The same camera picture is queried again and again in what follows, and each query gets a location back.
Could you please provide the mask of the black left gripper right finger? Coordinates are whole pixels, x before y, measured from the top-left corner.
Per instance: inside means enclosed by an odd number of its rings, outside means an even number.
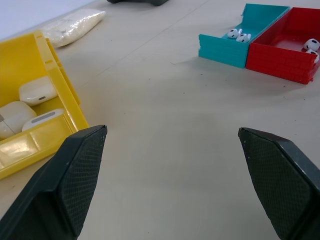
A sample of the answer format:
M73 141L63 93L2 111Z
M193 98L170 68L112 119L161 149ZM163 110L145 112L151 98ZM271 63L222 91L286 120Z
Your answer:
M320 170L289 139L241 127L257 197L281 240L320 238Z

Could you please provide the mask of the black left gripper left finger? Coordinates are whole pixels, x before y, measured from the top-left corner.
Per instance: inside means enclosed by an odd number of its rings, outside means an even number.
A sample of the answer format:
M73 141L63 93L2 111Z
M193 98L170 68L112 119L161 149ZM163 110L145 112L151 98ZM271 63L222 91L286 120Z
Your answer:
M2 240L76 240L98 182L105 125L67 137L0 220Z

